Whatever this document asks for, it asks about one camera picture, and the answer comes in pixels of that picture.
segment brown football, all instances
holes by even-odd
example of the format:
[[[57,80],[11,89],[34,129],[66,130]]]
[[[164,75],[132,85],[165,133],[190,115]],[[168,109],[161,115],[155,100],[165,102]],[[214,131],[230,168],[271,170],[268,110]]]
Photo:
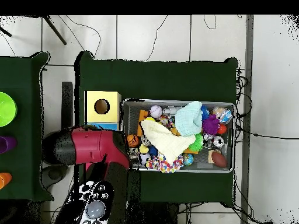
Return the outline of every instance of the brown football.
[[[218,152],[213,152],[212,153],[212,160],[215,163],[216,166],[225,168],[227,166],[227,160],[224,157],[224,155],[218,153]]]

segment green bowl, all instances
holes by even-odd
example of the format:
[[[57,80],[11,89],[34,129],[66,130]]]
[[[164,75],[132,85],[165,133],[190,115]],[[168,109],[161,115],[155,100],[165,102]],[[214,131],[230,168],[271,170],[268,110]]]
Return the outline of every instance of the green bowl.
[[[13,121],[17,110],[15,101],[8,94],[0,92],[0,127]]]

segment yellow towel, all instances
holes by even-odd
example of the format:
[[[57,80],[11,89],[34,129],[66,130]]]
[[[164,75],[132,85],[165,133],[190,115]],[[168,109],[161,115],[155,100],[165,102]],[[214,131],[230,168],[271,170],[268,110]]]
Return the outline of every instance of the yellow towel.
[[[195,135],[174,136],[166,127],[150,120],[143,120],[141,126],[150,143],[166,157],[170,164],[196,139]]]

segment purple cup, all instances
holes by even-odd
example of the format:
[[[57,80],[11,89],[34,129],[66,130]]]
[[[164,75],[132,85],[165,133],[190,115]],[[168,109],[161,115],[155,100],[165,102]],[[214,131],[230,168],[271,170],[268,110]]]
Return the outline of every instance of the purple cup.
[[[14,149],[17,145],[17,141],[12,136],[0,136],[0,154],[5,153],[11,149]]]

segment blue toy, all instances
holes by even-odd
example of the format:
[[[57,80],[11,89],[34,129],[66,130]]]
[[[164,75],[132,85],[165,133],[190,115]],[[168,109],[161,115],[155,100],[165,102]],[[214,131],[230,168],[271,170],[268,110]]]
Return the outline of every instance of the blue toy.
[[[148,153],[151,155],[151,156],[157,156],[158,154],[158,150],[156,149],[155,146],[151,145],[148,147],[149,151]]]
[[[203,112],[201,115],[202,120],[204,121],[204,120],[208,119],[208,117],[210,115],[208,108],[206,106],[202,105],[201,111]]]
[[[184,159],[183,160],[183,164],[185,166],[190,166],[193,163],[193,161],[194,161],[194,157],[190,153],[184,153],[183,154],[183,159]]]

